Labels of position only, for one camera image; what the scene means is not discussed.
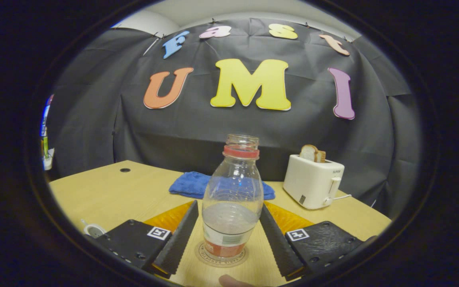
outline coaster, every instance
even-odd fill
[[[213,266],[213,267],[220,267],[220,268],[228,268],[228,267],[235,267],[238,266],[248,258],[247,247],[244,247],[242,252],[233,260],[231,261],[218,261],[215,259],[210,258],[206,253],[208,251],[204,248],[204,241],[198,243],[196,245],[196,249],[194,251],[196,253],[196,257],[203,263]]]

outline desk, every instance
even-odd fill
[[[122,168],[130,171],[121,172]],[[171,184],[181,174],[127,160],[52,181],[50,186],[66,216],[80,232],[84,228],[81,219],[87,223],[99,224],[109,231],[125,220],[145,221],[193,200],[168,192]],[[389,218],[352,197],[335,200],[323,209],[307,210],[283,190],[282,182],[267,183],[276,193],[276,198],[269,202],[314,223],[329,220],[362,241],[378,235],[390,223]],[[337,191],[337,197],[344,195],[342,191]],[[194,252],[195,246],[203,240],[202,200],[199,200],[198,205],[199,218],[171,281],[181,285],[217,286],[218,278],[229,274],[237,280],[258,286],[286,283],[279,274],[260,223],[256,225],[246,245],[249,257],[244,263],[230,268],[211,267],[202,263]]]

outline white toaster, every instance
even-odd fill
[[[319,163],[290,155],[283,188],[307,209],[326,207],[335,198],[344,170],[344,165],[330,160]]]

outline blue cloth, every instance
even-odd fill
[[[208,185],[210,176],[190,171],[182,174],[169,188],[172,194],[179,194],[187,197],[202,199],[204,190]],[[271,200],[275,198],[275,192],[270,185],[263,182],[263,199]]]

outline letter m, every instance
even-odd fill
[[[215,63],[221,69],[217,94],[210,100],[213,107],[233,107],[235,98],[231,96],[231,86],[235,87],[238,98],[244,106],[248,106],[256,92],[262,87],[256,105],[262,109],[286,111],[291,108],[284,88],[284,71],[288,63],[281,60],[268,59],[251,75],[241,60],[225,59]]]

